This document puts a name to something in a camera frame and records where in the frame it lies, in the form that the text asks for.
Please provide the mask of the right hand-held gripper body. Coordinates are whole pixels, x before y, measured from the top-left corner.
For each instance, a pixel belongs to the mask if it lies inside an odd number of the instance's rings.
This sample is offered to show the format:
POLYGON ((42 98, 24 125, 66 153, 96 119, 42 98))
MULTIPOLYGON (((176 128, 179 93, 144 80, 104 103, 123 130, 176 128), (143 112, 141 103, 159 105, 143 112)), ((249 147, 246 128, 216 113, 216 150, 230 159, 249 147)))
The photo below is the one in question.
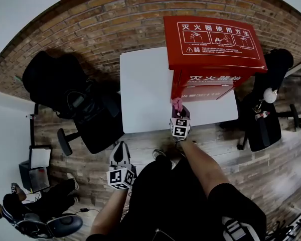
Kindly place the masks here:
POLYGON ((190 120, 184 118, 171 118, 170 130, 175 138, 186 138, 190 131, 190 120))

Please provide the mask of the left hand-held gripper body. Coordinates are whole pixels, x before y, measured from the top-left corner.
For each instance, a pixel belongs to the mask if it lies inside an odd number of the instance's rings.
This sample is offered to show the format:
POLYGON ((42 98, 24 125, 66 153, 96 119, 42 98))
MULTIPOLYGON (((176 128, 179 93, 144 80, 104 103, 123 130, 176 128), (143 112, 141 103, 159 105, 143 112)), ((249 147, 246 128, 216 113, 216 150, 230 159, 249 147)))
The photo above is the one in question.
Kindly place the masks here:
POLYGON ((107 183, 110 187, 121 190, 129 189, 137 177, 135 166, 111 166, 106 172, 107 183))

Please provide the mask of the pink cloth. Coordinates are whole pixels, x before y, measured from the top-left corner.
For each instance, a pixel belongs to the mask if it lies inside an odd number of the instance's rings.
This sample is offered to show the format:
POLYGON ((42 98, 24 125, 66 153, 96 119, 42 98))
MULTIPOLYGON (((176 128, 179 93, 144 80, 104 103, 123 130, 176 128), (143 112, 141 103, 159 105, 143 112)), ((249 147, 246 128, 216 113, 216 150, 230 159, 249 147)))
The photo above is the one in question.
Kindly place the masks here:
POLYGON ((183 111, 183 101, 180 97, 171 99, 171 105, 173 112, 182 112, 183 111))

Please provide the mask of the red fire extinguisher box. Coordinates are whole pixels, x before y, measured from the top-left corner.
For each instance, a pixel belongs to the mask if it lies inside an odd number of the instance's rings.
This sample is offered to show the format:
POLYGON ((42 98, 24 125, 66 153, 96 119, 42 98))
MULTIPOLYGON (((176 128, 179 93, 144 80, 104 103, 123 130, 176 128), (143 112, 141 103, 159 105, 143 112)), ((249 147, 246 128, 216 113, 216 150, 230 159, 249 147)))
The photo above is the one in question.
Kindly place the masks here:
POLYGON ((254 28, 233 20, 165 16, 171 98, 218 100, 267 66, 254 28))

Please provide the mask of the person's right forearm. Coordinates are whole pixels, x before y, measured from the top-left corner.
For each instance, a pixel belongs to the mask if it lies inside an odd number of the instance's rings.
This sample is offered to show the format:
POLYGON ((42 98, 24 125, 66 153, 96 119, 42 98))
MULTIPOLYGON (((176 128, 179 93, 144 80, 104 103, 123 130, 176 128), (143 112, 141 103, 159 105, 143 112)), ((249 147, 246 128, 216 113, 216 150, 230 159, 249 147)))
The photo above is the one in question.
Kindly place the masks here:
POLYGON ((229 183, 219 164, 192 141, 183 140, 179 144, 207 196, 216 186, 229 183))

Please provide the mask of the person's left forearm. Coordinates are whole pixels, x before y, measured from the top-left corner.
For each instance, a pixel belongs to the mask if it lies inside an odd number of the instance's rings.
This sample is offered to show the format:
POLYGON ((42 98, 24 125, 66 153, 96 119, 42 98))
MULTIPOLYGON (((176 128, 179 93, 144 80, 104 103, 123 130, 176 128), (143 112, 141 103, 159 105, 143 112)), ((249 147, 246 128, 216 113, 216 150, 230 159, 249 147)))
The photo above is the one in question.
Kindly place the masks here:
POLYGON ((129 189, 115 190, 103 209, 95 217, 90 235, 108 235, 120 223, 129 189))

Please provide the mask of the white square platform board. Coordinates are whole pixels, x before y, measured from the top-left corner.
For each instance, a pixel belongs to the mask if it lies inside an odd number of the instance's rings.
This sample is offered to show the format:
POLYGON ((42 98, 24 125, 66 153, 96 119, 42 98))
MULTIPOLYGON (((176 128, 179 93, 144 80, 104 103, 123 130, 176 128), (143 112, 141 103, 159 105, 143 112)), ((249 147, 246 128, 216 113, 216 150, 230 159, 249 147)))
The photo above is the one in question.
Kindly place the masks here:
MULTIPOLYGON (((120 55, 120 93, 123 131, 126 134, 167 130, 172 115, 166 47, 120 55)), ((234 92, 219 100, 185 102, 191 125, 200 126, 238 119, 234 92)))

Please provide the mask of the person's black shirt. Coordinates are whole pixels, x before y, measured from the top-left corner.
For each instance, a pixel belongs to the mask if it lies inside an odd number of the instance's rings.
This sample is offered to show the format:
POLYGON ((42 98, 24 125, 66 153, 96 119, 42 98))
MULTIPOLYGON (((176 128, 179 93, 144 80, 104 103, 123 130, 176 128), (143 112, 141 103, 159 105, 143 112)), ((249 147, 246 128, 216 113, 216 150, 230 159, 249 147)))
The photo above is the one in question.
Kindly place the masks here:
POLYGON ((86 241, 264 241, 266 216, 232 184, 207 196, 186 157, 158 156, 128 191, 120 223, 86 241))

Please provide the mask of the black bag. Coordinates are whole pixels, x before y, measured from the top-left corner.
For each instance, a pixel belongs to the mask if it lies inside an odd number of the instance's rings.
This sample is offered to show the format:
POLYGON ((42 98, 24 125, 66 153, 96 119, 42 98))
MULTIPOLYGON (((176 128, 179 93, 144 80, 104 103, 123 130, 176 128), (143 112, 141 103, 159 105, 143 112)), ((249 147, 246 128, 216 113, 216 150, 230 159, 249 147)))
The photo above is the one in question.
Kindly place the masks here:
POLYGON ((86 123, 99 115, 116 117, 120 112, 118 93, 70 91, 66 94, 65 111, 60 115, 78 123, 86 123))

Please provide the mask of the white tissue box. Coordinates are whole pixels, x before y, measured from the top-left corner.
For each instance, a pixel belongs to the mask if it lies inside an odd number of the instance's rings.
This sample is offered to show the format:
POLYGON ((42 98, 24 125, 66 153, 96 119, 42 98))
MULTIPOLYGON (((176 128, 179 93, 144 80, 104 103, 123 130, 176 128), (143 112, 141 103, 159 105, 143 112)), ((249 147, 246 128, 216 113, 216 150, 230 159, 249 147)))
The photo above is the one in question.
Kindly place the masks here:
POLYGON ((30 168, 48 167, 50 164, 51 149, 44 148, 31 148, 30 154, 30 168))

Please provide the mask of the black office chair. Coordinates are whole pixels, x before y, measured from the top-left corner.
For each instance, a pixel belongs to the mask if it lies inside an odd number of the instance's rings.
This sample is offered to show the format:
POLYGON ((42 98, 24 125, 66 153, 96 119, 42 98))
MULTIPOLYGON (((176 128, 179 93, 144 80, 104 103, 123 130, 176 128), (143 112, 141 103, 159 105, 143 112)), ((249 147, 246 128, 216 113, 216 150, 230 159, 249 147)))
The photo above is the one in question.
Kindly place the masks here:
MULTIPOLYGON (((64 54, 58 58, 40 51, 26 67, 22 82, 30 99, 51 108, 61 119, 65 111, 66 94, 70 91, 94 93, 118 93, 120 87, 113 81, 96 81, 84 73, 74 55, 64 54)), ((86 123, 72 119, 77 131, 65 134, 63 129, 57 131, 59 144, 65 155, 72 154, 70 142, 81 138, 90 153, 97 154, 113 145, 123 134, 121 97, 120 112, 116 117, 99 115, 86 123)))
POLYGON ((263 93, 267 88, 273 90, 281 87, 288 70, 293 66, 293 56, 286 49, 273 49, 264 55, 266 73, 256 73, 252 91, 239 103, 239 127, 244 131, 242 144, 238 150, 245 148, 249 142, 251 151, 257 152, 270 147, 281 139, 280 117, 293 117, 294 126, 300 126, 300 120, 294 104, 290 104, 290 111, 276 112, 274 103, 263 100, 263 93), (270 112, 266 118, 255 120, 253 108, 262 104, 262 111, 270 112))

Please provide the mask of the dark storage bin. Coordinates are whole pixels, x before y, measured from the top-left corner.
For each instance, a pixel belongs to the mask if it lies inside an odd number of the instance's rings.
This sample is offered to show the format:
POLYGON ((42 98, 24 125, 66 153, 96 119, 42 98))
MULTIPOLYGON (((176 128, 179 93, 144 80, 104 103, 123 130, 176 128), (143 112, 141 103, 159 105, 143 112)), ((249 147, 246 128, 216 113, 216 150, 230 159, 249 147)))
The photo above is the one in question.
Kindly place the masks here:
POLYGON ((37 193, 50 187, 47 167, 30 168, 29 161, 19 164, 22 185, 31 193, 37 193))

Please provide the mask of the white plush ball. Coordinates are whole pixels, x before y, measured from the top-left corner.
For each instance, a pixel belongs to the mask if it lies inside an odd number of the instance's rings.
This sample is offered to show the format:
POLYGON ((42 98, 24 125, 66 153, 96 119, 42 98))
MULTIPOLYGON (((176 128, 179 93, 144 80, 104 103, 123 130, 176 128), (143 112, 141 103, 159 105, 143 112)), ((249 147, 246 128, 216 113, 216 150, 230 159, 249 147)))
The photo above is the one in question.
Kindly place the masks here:
POLYGON ((263 100, 267 103, 274 103, 277 98, 277 89, 267 88, 263 93, 263 100))

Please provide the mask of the keychain bundle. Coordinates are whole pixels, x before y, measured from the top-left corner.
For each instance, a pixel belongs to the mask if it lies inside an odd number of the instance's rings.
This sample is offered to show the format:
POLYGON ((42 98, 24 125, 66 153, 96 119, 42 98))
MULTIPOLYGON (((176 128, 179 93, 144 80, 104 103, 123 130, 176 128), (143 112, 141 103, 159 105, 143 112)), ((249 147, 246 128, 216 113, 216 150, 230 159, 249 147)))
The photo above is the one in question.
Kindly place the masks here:
POLYGON ((255 112, 255 120, 257 121, 260 118, 266 118, 270 115, 270 112, 268 111, 262 111, 261 109, 262 104, 258 104, 253 108, 253 111, 255 112))

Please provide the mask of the white desk with black frame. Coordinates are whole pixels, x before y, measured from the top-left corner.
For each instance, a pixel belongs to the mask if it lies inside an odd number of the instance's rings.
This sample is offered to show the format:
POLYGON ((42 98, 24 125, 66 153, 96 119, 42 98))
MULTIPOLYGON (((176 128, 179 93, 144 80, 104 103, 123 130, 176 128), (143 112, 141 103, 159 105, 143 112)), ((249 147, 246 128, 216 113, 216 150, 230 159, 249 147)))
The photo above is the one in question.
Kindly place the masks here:
POLYGON ((0 92, 0 202, 11 183, 22 185, 19 163, 28 159, 34 103, 0 92))

